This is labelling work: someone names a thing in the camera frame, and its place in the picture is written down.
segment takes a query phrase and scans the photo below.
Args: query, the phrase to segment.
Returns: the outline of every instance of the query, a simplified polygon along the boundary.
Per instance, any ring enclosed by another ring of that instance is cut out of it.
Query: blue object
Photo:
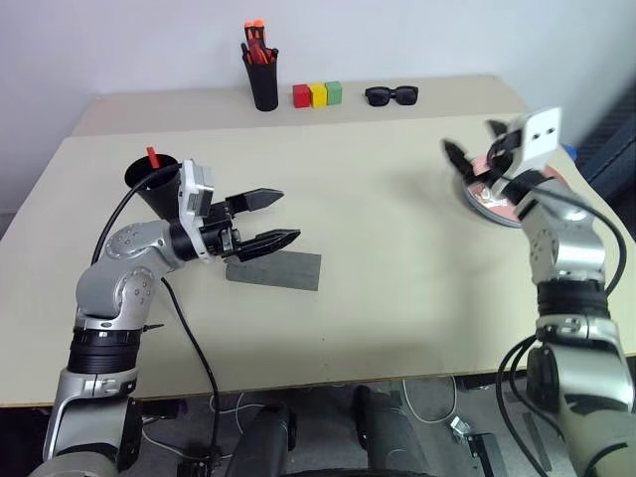
[[[578,154],[576,153],[576,148],[574,146],[568,146],[567,144],[562,144],[561,146],[563,146],[563,149],[565,149],[565,152],[567,153],[569,158],[572,161],[576,161],[576,156],[578,156]]]

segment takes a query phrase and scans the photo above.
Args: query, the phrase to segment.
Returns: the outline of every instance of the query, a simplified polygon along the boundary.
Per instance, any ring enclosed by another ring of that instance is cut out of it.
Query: cable
[[[517,442],[517,445],[519,445],[519,448],[524,453],[526,458],[530,461],[530,463],[535,468],[537,473],[541,477],[548,477],[548,474],[546,474],[546,472],[542,468],[541,464],[539,462],[537,462],[537,459],[535,459],[535,456],[530,452],[530,449],[528,449],[528,446],[524,443],[523,439],[519,435],[519,432],[517,432],[517,429],[515,428],[515,425],[513,424],[512,420],[510,419],[510,416],[508,415],[508,411],[506,410],[506,407],[504,405],[504,397],[503,397],[503,393],[502,393],[502,382],[503,382],[503,379],[504,379],[504,370],[506,369],[506,365],[508,365],[508,362],[510,361],[512,356],[515,353],[517,353],[518,350],[524,349],[524,347],[530,347],[530,346],[532,346],[532,344],[534,342],[535,342],[535,336],[534,335],[533,336],[529,336],[525,340],[517,343],[506,354],[506,356],[502,360],[501,364],[499,365],[499,369],[497,370],[497,377],[495,378],[495,397],[497,398],[497,407],[499,408],[499,411],[501,412],[501,416],[504,419],[506,427],[508,427],[508,430],[510,431],[510,434],[515,439],[515,442]]]
[[[144,439],[146,439],[151,444],[154,444],[157,447],[161,447],[162,449],[169,450],[170,452],[175,453],[175,454],[179,455],[180,457],[183,457],[184,459],[188,459],[188,460],[206,460],[205,457],[202,459],[201,457],[194,457],[192,455],[188,455],[188,454],[186,454],[184,452],[184,450],[182,448],[177,447],[175,445],[166,444],[165,442],[161,442],[159,440],[153,439],[152,437],[148,436],[148,434],[146,434],[146,429],[144,429],[144,428],[141,429],[141,435],[143,436]]]
[[[605,215],[598,212],[593,207],[587,204],[584,204],[581,201],[572,199],[567,196],[562,196],[561,194],[557,194],[556,192],[553,192],[553,191],[542,189],[534,184],[529,184],[527,182],[524,182],[523,180],[519,180],[519,178],[504,176],[502,174],[499,174],[499,172],[496,171],[495,169],[491,169],[491,171],[494,174],[496,174],[500,179],[503,179],[508,182],[515,182],[516,184],[520,184],[524,187],[527,187],[528,189],[532,190],[533,192],[536,192],[539,195],[550,197],[552,199],[565,202],[566,204],[570,204],[571,206],[575,206],[580,209],[583,209],[584,211],[588,212],[589,214],[592,214],[601,222],[603,222],[612,231],[612,233],[614,234],[614,237],[616,238],[616,242],[618,244],[618,264],[616,265],[616,271],[614,272],[614,276],[612,277],[611,281],[605,288],[605,293],[609,296],[611,292],[614,291],[614,288],[616,288],[616,285],[618,284],[621,277],[623,276],[623,272],[625,271],[625,266],[627,265],[627,245],[625,244],[625,238],[623,238],[623,234],[614,225],[614,223],[610,221]]]
[[[106,238],[108,237],[108,233],[110,232],[110,229],[112,229],[112,226],[114,225],[115,221],[119,217],[119,214],[121,214],[121,211],[123,211],[124,207],[126,207],[126,204],[130,202],[130,199],[132,199],[132,196],[134,196],[137,192],[139,192],[141,189],[146,187],[153,180],[158,179],[168,174],[169,172],[178,171],[179,168],[181,168],[181,164],[172,164],[170,166],[162,167],[161,169],[157,169],[156,171],[151,172],[146,177],[141,179],[137,184],[132,186],[132,189],[130,189],[126,193],[126,195],[123,196],[123,199],[121,200],[121,202],[117,204],[117,207],[115,208],[113,213],[110,215],[110,217],[108,218],[108,221],[106,222],[106,225],[101,231],[101,234],[99,235],[99,238],[97,239],[97,244],[95,245],[95,250],[92,253],[92,258],[90,259],[91,265],[95,264],[99,260],[99,254],[101,253],[101,249],[103,248],[103,245],[106,242]]]
[[[453,382],[453,406],[444,417],[441,417],[436,420],[424,419],[420,417],[417,414],[417,412],[415,412],[415,409],[413,409],[413,406],[410,403],[410,399],[408,398],[408,392],[406,391],[406,380],[401,380],[401,389],[402,389],[402,393],[404,394],[404,400],[406,401],[406,406],[408,407],[408,410],[410,410],[410,412],[418,421],[423,422],[424,424],[438,424],[439,422],[443,422],[444,420],[446,420],[448,417],[450,417],[451,415],[455,413],[455,410],[457,410],[457,382],[455,381],[454,376],[451,376],[450,379]]]
[[[184,317],[183,312],[181,311],[181,306],[179,306],[179,302],[177,301],[177,296],[175,295],[175,292],[172,289],[172,286],[170,286],[170,283],[168,283],[168,280],[166,280],[165,278],[161,278],[161,282],[164,284],[164,286],[168,290],[168,293],[170,294],[170,299],[172,300],[172,304],[174,305],[175,310],[177,311],[177,315],[179,316],[181,325],[183,326],[183,329],[186,332],[186,335],[188,335],[188,338],[190,339],[192,346],[195,348],[195,351],[197,352],[197,355],[199,356],[199,360],[201,361],[201,364],[203,365],[203,367],[206,370],[206,373],[208,374],[210,385],[212,386],[212,391],[213,391],[212,396],[215,401],[215,412],[214,412],[215,419],[212,426],[212,440],[210,442],[210,465],[208,466],[208,475],[212,475],[214,459],[215,459],[215,455],[217,454],[217,441],[219,439],[219,421],[221,419],[221,412],[220,412],[221,408],[219,404],[219,387],[217,386],[217,380],[215,379],[215,375],[212,372],[212,368],[210,368],[210,365],[208,364],[208,360],[206,359],[206,356],[203,354],[203,351],[201,351],[201,347],[199,346],[199,343],[197,343],[195,336],[192,334],[192,331],[190,330],[190,326],[188,326],[188,322],[186,321],[186,318]]]
[[[240,394],[240,396],[237,399],[237,407],[235,407],[235,421],[237,422],[238,432],[240,432],[240,435],[242,435],[242,427],[240,426],[239,408],[240,408],[240,402],[242,401],[244,396],[245,396],[245,393]]]
[[[516,376],[516,374],[517,374],[517,366],[519,366],[519,362],[521,361],[522,357],[526,354],[526,352],[530,349],[530,347],[533,346],[533,343],[534,342],[530,342],[526,346],[522,347],[519,350],[519,352],[517,353],[517,356],[515,356],[515,359],[513,360],[513,364],[510,367],[510,373],[509,373],[509,377],[508,377],[508,381],[510,383],[510,389],[512,390],[513,395],[515,395],[515,397],[525,407],[527,407],[534,414],[536,414],[538,417],[543,419],[556,432],[556,434],[558,434],[558,436],[561,439],[563,439],[563,434],[561,433],[560,429],[558,428],[557,423],[554,422],[551,418],[547,417],[543,412],[541,412],[541,410],[538,407],[536,407],[532,402],[527,400],[526,397],[523,396],[519,392],[519,390],[517,389],[517,382],[515,381],[515,379],[517,378],[517,376]]]
[[[106,225],[104,226],[103,230],[101,231],[101,234],[99,235],[99,239],[97,240],[97,244],[95,245],[95,249],[94,249],[94,251],[92,253],[92,258],[90,259],[90,264],[91,265],[95,264],[99,260],[99,255],[101,254],[101,250],[103,249],[103,245],[106,242],[106,238],[108,237],[108,234],[110,233],[110,230],[112,229],[112,226],[114,225],[115,221],[117,220],[117,218],[121,214],[121,211],[123,211],[123,209],[126,207],[128,202],[130,202],[130,199],[132,199],[132,197],[137,192],[142,190],[144,187],[146,187],[153,180],[158,179],[158,178],[160,178],[160,177],[162,177],[162,176],[164,176],[164,175],[166,175],[168,173],[178,171],[180,168],[181,168],[181,164],[173,164],[173,165],[170,165],[170,166],[162,167],[161,169],[157,169],[156,171],[151,172],[150,174],[145,176],[143,179],[141,179],[139,182],[137,182],[137,184],[135,184],[126,193],[126,195],[119,202],[119,204],[117,204],[117,207],[115,208],[113,213],[108,218],[108,221],[106,222]],[[168,283],[168,280],[166,280],[165,278],[161,278],[161,282],[164,284],[164,286],[168,290],[168,293],[170,294],[170,298],[171,298],[172,303],[173,303],[173,305],[175,307],[175,310],[177,311],[177,315],[179,316],[179,319],[181,320],[181,324],[182,324],[184,330],[186,331],[186,334],[188,335],[188,338],[190,339],[190,342],[192,343],[192,346],[195,348],[195,351],[197,352],[197,355],[199,356],[199,360],[201,361],[201,364],[203,365],[203,367],[206,370],[206,373],[208,374],[208,379],[210,380],[210,384],[212,385],[212,390],[213,390],[213,393],[214,393],[213,396],[217,397],[216,401],[218,401],[219,388],[217,386],[217,381],[215,380],[214,374],[212,373],[212,369],[210,368],[210,365],[208,364],[208,360],[206,360],[205,355],[201,351],[201,347],[199,346],[199,343],[197,343],[197,340],[195,339],[194,335],[192,334],[192,331],[190,330],[190,327],[188,326],[188,323],[186,322],[186,319],[185,319],[185,317],[183,315],[183,312],[181,311],[181,307],[179,306],[179,302],[177,301],[177,297],[175,295],[174,290],[172,289],[172,286],[170,286],[170,283]],[[212,428],[212,440],[211,440],[211,443],[210,443],[210,457],[209,457],[210,465],[208,466],[208,475],[209,476],[212,475],[214,458],[215,458],[215,455],[217,453],[217,441],[218,441],[218,438],[219,438],[219,417],[220,417],[220,415],[217,412],[215,412],[215,418],[214,418],[214,423],[213,423],[213,428]],[[168,444],[163,444],[163,443],[158,442],[158,441],[153,441],[152,439],[150,439],[150,437],[145,435],[145,432],[143,432],[143,429],[142,429],[142,434],[144,434],[144,437],[146,437],[146,439],[148,439],[148,441],[151,441],[151,442],[153,442],[153,443],[155,443],[155,444],[157,444],[159,446],[162,446],[164,448],[167,448],[168,450],[172,450],[175,453],[178,453],[179,455],[183,454],[182,456],[184,458],[191,458],[191,457],[186,456],[178,448],[174,448],[173,446],[170,446]]]
[[[215,407],[214,407],[214,405],[212,403],[213,399],[214,399],[214,395],[210,396],[210,400],[208,401],[208,406],[210,407],[210,410],[212,412],[216,412],[216,409],[215,409]],[[231,414],[233,412],[236,412],[237,410],[249,409],[251,407],[263,408],[263,407],[265,407],[265,404],[256,404],[256,403],[254,403],[254,404],[243,404],[239,408],[230,407],[228,409],[222,409],[222,410],[219,411],[219,414],[221,414],[221,415]]]

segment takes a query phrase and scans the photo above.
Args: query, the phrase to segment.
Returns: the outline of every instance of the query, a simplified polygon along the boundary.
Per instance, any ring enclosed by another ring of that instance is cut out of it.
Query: yellow block
[[[322,107],[327,105],[327,87],[322,82],[309,84],[311,91],[311,105],[313,107]]]

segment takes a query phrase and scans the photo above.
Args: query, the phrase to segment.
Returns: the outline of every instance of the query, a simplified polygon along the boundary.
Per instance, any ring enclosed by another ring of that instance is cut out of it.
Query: red block
[[[311,91],[307,84],[295,84],[293,86],[294,107],[311,106]]]

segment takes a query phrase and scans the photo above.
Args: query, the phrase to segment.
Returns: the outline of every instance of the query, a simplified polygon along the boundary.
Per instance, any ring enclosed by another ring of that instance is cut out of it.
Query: white wall
[[[493,73],[531,107],[564,106],[568,142],[636,75],[635,0],[3,0],[0,212],[92,94],[246,82],[257,16],[282,82]]]

